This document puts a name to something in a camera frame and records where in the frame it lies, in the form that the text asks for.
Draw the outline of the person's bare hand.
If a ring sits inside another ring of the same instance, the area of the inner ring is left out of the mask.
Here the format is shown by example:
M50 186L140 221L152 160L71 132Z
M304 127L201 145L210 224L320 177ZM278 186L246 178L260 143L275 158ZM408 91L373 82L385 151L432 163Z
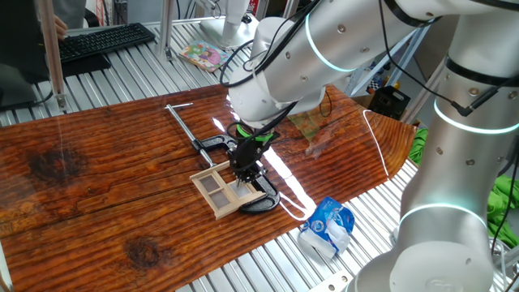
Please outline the person's bare hand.
M66 37L66 32L68 30L67 25L56 15L54 16L54 24L55 24L58 39L60 41L63 41Z

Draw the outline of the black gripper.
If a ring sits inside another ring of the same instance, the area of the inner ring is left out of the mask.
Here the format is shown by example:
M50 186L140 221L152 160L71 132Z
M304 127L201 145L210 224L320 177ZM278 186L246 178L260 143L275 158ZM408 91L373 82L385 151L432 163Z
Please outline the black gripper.
M276 131L263 135L236 131L231 135L238 142L236 149L229 154L230 166L236 176L237 187L244 182L251 183L267 173L260 158L279 136L280 134Z

